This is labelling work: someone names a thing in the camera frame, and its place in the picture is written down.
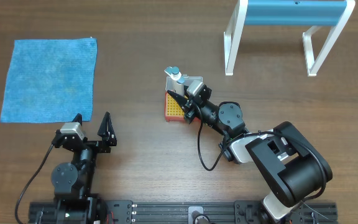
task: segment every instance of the blue cloth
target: blue cloth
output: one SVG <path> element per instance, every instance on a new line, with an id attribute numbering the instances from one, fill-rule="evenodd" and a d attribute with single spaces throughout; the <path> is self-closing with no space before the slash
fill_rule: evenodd
<path id="1" fill-rule="evenodd" d="M 97 52 L 94 38 L 15 40 L 1 122 L 89 121 Z"/>

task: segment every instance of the table surface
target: table surface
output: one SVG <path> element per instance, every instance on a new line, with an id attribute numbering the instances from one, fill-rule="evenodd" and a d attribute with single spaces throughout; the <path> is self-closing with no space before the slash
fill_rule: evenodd
<path id="1" fill-rule="evenodd" d="M 236 101 L 251 131 L 291 121 L 329 162 L 334 178 L 322 201 L 337 202 L 341 223 L 358 223 L 358 2 L 317 77 L 307 77 L 301 33 L 307 27 L 251 27 L 242 34 L 233 77 L 224 76 L 223 31 L 236 2 L 0 0 L 0 114 L 17 39 L 98 40 L 90 139 L 106 111 L 118 146 L 98 157 L 93 192 L 139 202 L 260 200 L 269 188 L 252 163 L 222 159 L 205 171 L 196 151 L 198 124 L 164 120 L 167 66 L 202 76 L 211 101 Z M 313 37 L 315 50 L 328 29 Z M 0 123 L 0 223 L 14 222 L 16 200 L 61 123 Z M 205 128 L 204 160 L 211 166 L 221 137 Z M 71 161 L 54 149 L 19 209 L 53 199 L 52 169 Z"/>

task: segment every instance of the black cable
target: black cable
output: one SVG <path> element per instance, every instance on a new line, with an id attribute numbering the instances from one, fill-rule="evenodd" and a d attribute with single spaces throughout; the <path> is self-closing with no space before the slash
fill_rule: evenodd
<path id="1" fill-rule="evenodd" d="M 309 196 L 309 197 L 305 197 L 302 201 L 305 202 L 307 200 L 311 200 L 311 199 L 315 199 L 315 198 L 320 197 L 323 194 L 323 192 L 325 191 L 326 184 L 327 184 L 327 177 L 326 177 L 326 173 L 325 173 L 325 171 L 323 169 L 323 165 L 321 164 L 320 160 L 317 158 L 316 154 L 314 154 L 313 151 L 310 150 L 301 141 L 299 141 L 299 140 L 297 140 L 297 139 L 295 139 L 293 137 L 287 136 L 286 134 L 278 133 L 278 132 L 275 132 L 275 131 L 259 131 L 258 133 L 245 134 L 245 137 L 247 137 L 247 136 L 260 136 L 261 134 L 273 134 L 275 136 L 283 137 L 285 139 L 288 139 L 290 141 L 293 141 L 293 142 L 297 143 L 298 145 L 300 145 L 302 148 L 304 148 L 306 151 L 308 151 L 311 154 L 311 156 L 317 162 L 317 165 L 320 168 L 321 175 L 323 177 L 323 183 L 321 184 L 320 191 L 317 194 Z"/>
<path id="2" fill-rule="evenodd" d="M 207 171 L 212 171 L 215 169 L 216 165 L 218 164 L 219 160 L 221 159 L 222 155 L 223 155 L 223 151 L 226 148 L 226 138 L 223 138 L 223 143 L 222 143 L 222 151 L 219 154 L 218 158 L 216 159 L 214 165 L 211 168 L 208 168 L 205 166 L 205 163 L 203 161 L 203 157 L 201 156 L 201 150 L 200 150 L 200 136 L 201 136 L 201 130 L 203 129 L 203 114 L 201 114 L 201 110 L 198 107 L 198 105 L 196 105 L 196 108 L 198 110 L 198 114 L 200 115 L 200 129 L 198 130 L 198 136 L 197 136 L 197 151 L 198 151 L 198 157 L 200 159 L 201 165 L 203 165 L 204 169 L 206 169 Z"/>
<path id="3" fill-rule="evenodd" d="M 38 167 L 37 171 L 35 171 L 34 175 L 30 178 L 30 180 L 28 181 L 28 183 L 24 186 L 23 191 L 22 191 L 22 193 L 20 194 L 19 199 L 17 199 L 16 207 L 15 207 L 15 219 L 16 219 L 16 221 L 17 221 L 19 224 L 23 224 L 23 223 L 20 221 L 19 216 L 18 216 L 18 214 L 17 214 L 17 211 L 19 210 L 20 201 L 22 200 L 22 197 L 23 197 L 25 191 L 27 190 L 27 188 L 29 187 L 29 185 L 31 184 L 31 182 L 34 180 L 34 178 L 37 176 L 37 174 L 40 172 L 40 170 L 41 170 L 42 167 L 44 166 L 45 161 L 47 160 L 47 158 L 48 158 L 50 152 L 52 151 L 52 148 L 53 148 L 53 144 L 50 145 L 50 147 L 49 147 L 49 149 L 48 149 L 48 151 L 47 151 L 47 153 L 46 153 L 44 159 L 43 159 L 42 162 L 41 162 L 40 167 Z"/>

